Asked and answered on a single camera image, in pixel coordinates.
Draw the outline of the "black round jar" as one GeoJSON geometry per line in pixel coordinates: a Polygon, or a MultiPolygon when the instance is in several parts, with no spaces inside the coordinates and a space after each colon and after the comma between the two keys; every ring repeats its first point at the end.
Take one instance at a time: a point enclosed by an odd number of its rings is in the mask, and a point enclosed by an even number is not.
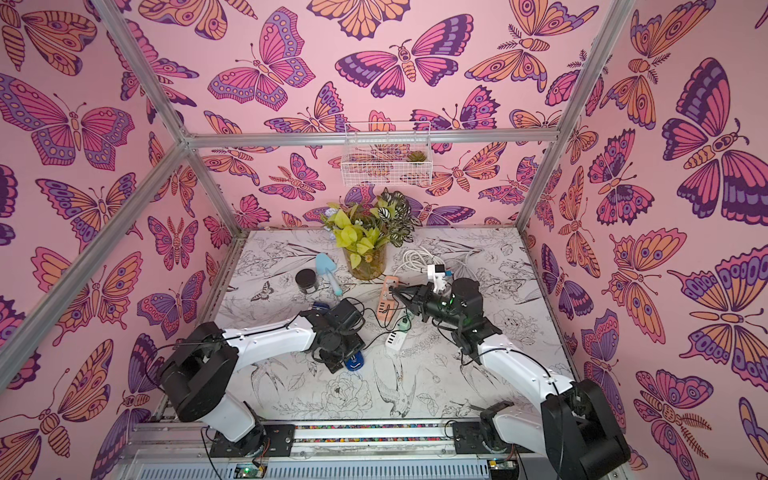
{"type": "Polygon", "coordinates": [[[299,270],[294,277],[297,288],[305,295],[318,291],[319,283],[317,273],[310,268],[299,270]]]}

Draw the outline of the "potted green plant glass vase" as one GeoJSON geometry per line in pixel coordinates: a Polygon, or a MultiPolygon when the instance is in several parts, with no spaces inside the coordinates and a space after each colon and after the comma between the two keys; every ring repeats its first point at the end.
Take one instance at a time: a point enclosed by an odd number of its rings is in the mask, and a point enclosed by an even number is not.
{"type": "Polygon", "coordinates": [[[411,243],[420,225],[408,197],[388,189],[371,203],[330,204],[321,219],[342,250],[349,273],[358,280],[383,275],[387,248],[411,243]]]}

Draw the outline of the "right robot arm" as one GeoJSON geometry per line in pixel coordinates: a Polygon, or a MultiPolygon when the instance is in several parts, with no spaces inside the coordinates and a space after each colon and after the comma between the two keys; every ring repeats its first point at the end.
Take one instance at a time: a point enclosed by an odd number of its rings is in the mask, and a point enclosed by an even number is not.
{"type": "Polygon", "coordinates": [[[477,281],[459,278],[447,295],[431,283],[390,293],[422,320],[447,327],[464,356],[533,405],[532,415],[504,403],[488,409],[481,423],[490,448],[510,444],[544,455],[559,479],[602,479],[629,462],[631,449],[603,390],[592,380],[553,372],[516,346],[485,316],[477,281]]]}

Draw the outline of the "white power strip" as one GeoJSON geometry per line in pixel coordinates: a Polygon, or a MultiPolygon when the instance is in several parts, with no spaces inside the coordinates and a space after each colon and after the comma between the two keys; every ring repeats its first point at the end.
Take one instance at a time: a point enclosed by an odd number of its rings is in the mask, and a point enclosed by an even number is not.
{"type": "Polygon", "coordinates": [[[399,352],[402,349],[406,339],[407,339],[407,332],[402,330],[397,330],[390,333],[386,337],[384,345],[387,349],[391,351],[399,352]]]}

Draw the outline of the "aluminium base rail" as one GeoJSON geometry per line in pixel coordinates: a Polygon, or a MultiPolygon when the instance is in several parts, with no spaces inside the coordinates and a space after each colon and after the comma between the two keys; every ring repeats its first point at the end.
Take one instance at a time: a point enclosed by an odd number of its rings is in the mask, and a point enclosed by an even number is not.
{"type": "Polygon", "coordinates": [[[476,419],[275,421],[238,457],[200,424],[136,428],[111,479],[562,479],[548,458],[483,442],[476,419]]]}

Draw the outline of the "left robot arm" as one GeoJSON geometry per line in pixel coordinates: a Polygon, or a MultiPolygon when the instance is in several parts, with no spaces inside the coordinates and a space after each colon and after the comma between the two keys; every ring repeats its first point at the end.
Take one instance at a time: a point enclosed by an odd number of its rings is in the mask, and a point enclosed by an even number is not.
{"type": "Polygon", "coordinates": [[[264,429],[257,414],[230,392],[233,376],[248,366],[294,352],[335,373],[364,346],[364,314],[341,300],[330,309],[310,308],[276,323],[222,329],[206,322],[182,340],[159,368],[157,379],[177,418],[202,422],[240,450],[260,448],[264,429]]]}

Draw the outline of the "pink power strip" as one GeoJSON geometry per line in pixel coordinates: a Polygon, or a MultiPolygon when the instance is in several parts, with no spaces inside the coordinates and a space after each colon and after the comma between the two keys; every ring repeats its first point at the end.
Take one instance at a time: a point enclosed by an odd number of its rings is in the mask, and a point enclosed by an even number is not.
{"type": "Polygon", "coordinates": [[[379,302],[375,309],[378,322],[387,327],[398,313],[398,301],[393,296],[392,290],[400,284],[399,278],[386,276],[381,288],[379,302]]]}

